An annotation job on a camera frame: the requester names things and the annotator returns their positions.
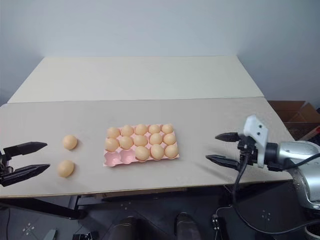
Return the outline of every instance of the egg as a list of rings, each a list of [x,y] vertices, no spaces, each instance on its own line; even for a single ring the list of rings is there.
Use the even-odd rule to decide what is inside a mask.
[[[114,152],[116,149],[120,146],[119,141],[114,138],[107,138],[105,140],[105,145],[104,149],[107,150],[108,152]]]
[[[161,131],[165,134],[170,134],[174,131],[174,127],[169,123],[162,126]]]
[[[160,133],[154,133],[149,138],[149,143],[153,144],[161,144],[162,143],[162,136]]]
[[[134,128],[130,125],[124,125],[121,129],[121,135],[130,137],[132,134],[134,134]]]
[[[139,162],[145,162],[150,156],[149,149],[145,146],[138,146],[135,149],[135,157]]]
[[[106,135],[108,138],[116,139],[117,137],[120,136],[120,130],[116,127],[110,127],[106,131]]]
[[[73,135],[67,135],[63,138],[62,143],[65,149],[71,150],[77,146],[78,140]]]
[[[149,126],[149,130],[148,131],[151,134],[156,134],[156,133],[160,133],[160,130],[161,130],[161,128],[160,128],[159,125],[153,124],[153,125]]]
[[[169,145],[165,148],[164,154],[168,158],[173,159],[178,155],[178,147],[176,145]]]
[[[151,147],[150,149],[151,152],[151,156],[155,159],[155,160],[160,160],[163,158],[164,154],[165,154],[165,150],[164,148],[159,145],[159,144],[155,144]]]
[[[172,145],[176,142],[176,136],[173,133],[164,135],[163,142],[167,145]]]
[[[122,149],[128,150],[132,147],[132,145],[134,144],[134,141],[129,136],[123,136],[120,138],[119,143]]]
[[[144,124],[138,124],[135,127],[135,134],[137,135],[145,135],[148,132],[148,128]]]
[[[70,160],[64,160],[59,163],[57,172],[60,177],[66,178],[70,176],[75,169],[75,164]]]
[[[134,138],[133,138],[133,142],[134,142],[134,145],[136,145],[137,147],[138,146],[145,146],[148,144],[148,140],[145,136],[142,136],[142,135],[136,135]]]

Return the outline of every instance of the white wall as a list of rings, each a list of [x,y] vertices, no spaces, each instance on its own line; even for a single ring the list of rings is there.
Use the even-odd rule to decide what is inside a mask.
[[[319,0],[0,3],[0,102],[43,56],[238,55],[268,99],[320,107]]]

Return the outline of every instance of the black cable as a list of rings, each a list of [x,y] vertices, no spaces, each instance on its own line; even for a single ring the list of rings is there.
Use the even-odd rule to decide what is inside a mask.
[[[287,167],[284,167],[282,170],[288,170],[288,169],[293,169],[293,168],[299,167],[299,166],[301,166],[303,164],[306,164],[306,163],[308,163],[308,162],[310,162],[310,161],[312,161],[314,159],[317,159],[319,157],[320,157],[320,153],[317,153],[317,154],[315,154],[315,155],[313,155],[311,157],[308,157],[307,159],[305,159],[305,160],[303,160],[303,161],[301,161],[301,162],[299,162],[297,164],[291,164],[291,165],[289,165]]]
[[[264,230],[261,230],[261,229],[258,229],[256,228],[255,226],[252,226],[240,213],[239,209],[238,209],[238,204],[237,204],[237,198],[236,198],[236,193],[237,193],[237,190],[238,190],[238,186],[239,186],[239,182],[240,182],[240,179],[242,177],[242,175],[244,174],[245,170],[246,170],[246,167],[247,167],[247,163],[249,161],[249,158],[250,158],[250,155],[247,155],[244,159],[244,161],[241,163],[241,168],[240,168],[240,171],[239,171],[239,174],[238,176],[236,177],[236,180],[235,180],[235,183],[233,185],[233,191],[232,191],[232,205],[233,205],[233,208],[236,212],[236,214],[239,216],[239,218],[251,229],[257,231],[257,232],[260,232],[260,233],[263,233],[263,234],[268,234],[268,235],[282,235],[282,234],[287,234],[287,233],[290,233],[290,232],[293,232],[293,231],[296,231],[298,229],[301,229],[303,227],[306,227],[306,226],[309,226],[309,225],[314,225],[314,224],[320,224],[320,219],[318,220],[312,220],[312,221],[307,221],[301,225],[298,225],[296,227],[293,227],[291,229],[287,229],[287,230],[284,230],[284,231],[276,231],[276,232],[269,232],[269,231],[264,231]]]
[[[5,231],[6,240],[9,240],[8,229],[9,229],[9,221],[10,221],[10,208],[8,208],[8,211],[9,211],[9,214],[8,214],[8,220],[6,221],[6,231]]]

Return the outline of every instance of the gray floor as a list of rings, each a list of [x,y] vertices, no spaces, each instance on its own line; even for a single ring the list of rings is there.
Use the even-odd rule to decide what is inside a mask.
[[[42,200],[67,206],[69,197],[48,197]],[[128,216],[134,216],[142,219],[146,236],[152,236],[153,240],[171,240],[175,239],[175,216],[180,212],[187,212],[198,223],[203,239],[212,240],[215,239],[215,231],[210,220],[219,206],[221,203],[217,195],[126,200],[87,207],[88,216],[79,221],[12,208],[8,239],[43,240],[50,229],[57,229],[57,240],[71,240],[75,233],[82,234],[90,231],[98,231],[99,239],[107,240],[110,229],[114,225]],[[245,200],[241,203],[240,208],[248,220],[268,231],[283,230],[302,221],[302,213],[290,183]],[[8,213],[7,209],[0,211],[0,240],[6,239]],[[218,215],[226,220],[230,240],[255,239],[255,232],[239,220],[232,208],[221,209]],[[304,238],[303,233],[299,231],[291,235],[276,236],[276,239],[300,240]]]

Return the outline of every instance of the table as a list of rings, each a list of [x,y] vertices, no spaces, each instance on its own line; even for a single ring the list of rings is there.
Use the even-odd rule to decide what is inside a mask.
[[[209,162],[205,155],[220,154],[238,159],[239,151],[236,144],[218,141],[214,137],[224,132],[240,131],[246,117],[251,114],[256,114],[269,128],[270,142],[292,141],[292,137],[280,118],[265,98],[261,96],[260,90],[244,68],[239,66],[240,63],[236,61],[235,57],[196,57],[194,60],[192,57],[174,57],[173,60],[170,57],[125,57],[122,63],[119,59],[117,57],[115,59],[93,58],[91,61],[91,58],[45,58],[19,88],[9,101],[10,103],[0,108],[0,142],[3,146],[12,146],[29,141],[48,143],[47,147],[38,152],[16,156],[11,160],[11,166],[19,168],[30,164],[51,164],[45,172],[36,177],[11,186],[1,187],[0,196],[2,198],[83,195],[231,184],[234,182],[237,173],[233,169]],[[175,65],[172,65],[174,61],[180,64],[186,61],[187,64],[184,63],[185,67],[189,66],[189,68],[175,67]],[[207,63],[204,67],[199,61],[209,61],[212,65]],[[233,64],[222,64],[224,61]],[[87,62],[88,68],[96,69],[95,73],[92,74],[94,78],[90,78],[90,82],[95,85],[98,94],[95,95],[95,91],[90,91],[92,87],[90,84],[78,84],[76,87],[73,85],[73,88],[71,88],[71,84],[69,85],[67,82],[66,88],[69,89],[70,94],[65,95],[68,91],[63,89],[64,81],[70,79],[73,83],[77,81],[82,83],[79,78],[88,69],[84,67],[86,65],[81,68],[78,67],[80,63],[84,64],[84,62]],[[108,64],[117,62],[118,66],[135,62],[136,66],[140,66],[139,72],[143,76],[143,81],[146,81],[147,76],[151,76],[152,72],[161,72],[163,78],[165,78],[164,76],[170,76],[170,71],[165,71],[165,68],[174,71],[175,76],[180,81],[182,76],[187,77],[181,73],[182,69],[191,74],[192,71],[199,71],[202,68],[199,75],[203,77],[196,79],[195,76],[198,74],[193,74],[193,77],[189,76],[188,78],[188,81],[198,81],[199,88],[189,89],[192,86],[195,87],[194,83],[186,86],[183,85],[182,81],[180,82],[181,88],[177,88],[178,85],[172,82],[174,79],[170,79],[167,83],[172,83],[175,87],[169,93],[166,92],[168,88],[165,85],[160,87],[160,92],[153,88],[146,94],[144,94],[145,91],[143,91],[143,94],[137,94],[138,88],[129,84],[129,86],[124,87],[120,95],[113,95],[112,91],[106,92],[108,88],[118,86],[117,89],[119,89],[124,81],[110,82],[110,79],[108,79],[107,83],[102,84],[100,81],[103,78],[104,69],[109,65],[102,63],[97,65],[97,62]],[[165,65],[165,68],[162,68],[163,72],[159,69],[155,71],[154,68],[149,71],[150,68],[147,68],[145,73],[142,66],[149,62],[154,63],[151,64],[153,67],[156,66],[155,63],[161,62],[160,66]],[[66,63],[68,67],[62,67],[62,63]],[[234,65],[235,70],[230,73],[230,71],[232,72],[232,65]],[[111,75],[114,74],[115,76],[116,73],[119,73],[119,68],[115,65],[109,70],[112,72],[115,68],[116,70],[110,73]],[[212,77],[211,79],[210,76],[214,74],[212,69],[221,72],[228,69],[228,71],[222,78]],[[48,72],[48,78],[44,76],[46,71]],[[236,76],[233,76],[235,72],[239,75],[239,82],[236,81]],[[125,75],[124,78],[128,83],[130,80],[129,74]],[[148,83],[147,86],[152,88],[154,84],[156,82]],[[59,90],[58,86],[62,88],[62,94],[55,92],[55,90]],[[105,91],[98,90],[98,86],[101,86]],[[85,95],[83,95],[85,93],[83,88],[89,90]],[[132,95],[126,95],[125,91],[132,90],[132,88],[134,90]],[[210,92],[208,88],[215,92],[211,95],[211,98],[208,98]],[[174,97],[174,92],[179,99],[171,99]],[[128,100],[117,100],[117,98],[128,98]],[[113,168],[103,167],[103,149],[107,128],[139,123],[172,123],[177,136],[180,158],[145,163],[138,162]],[[67,134],[73,134],[79,139],[79,146],[73,151],[68,151],[62,146],[62,138]],[[72,176],[61,178],[57,175],[56,168],[58,163],[65,159],[74,161],[76,168]],[[291,176],[286,172],[269,172],[266,168],[260,169],[248,166],[241,182],[281,181],[290,178]]]

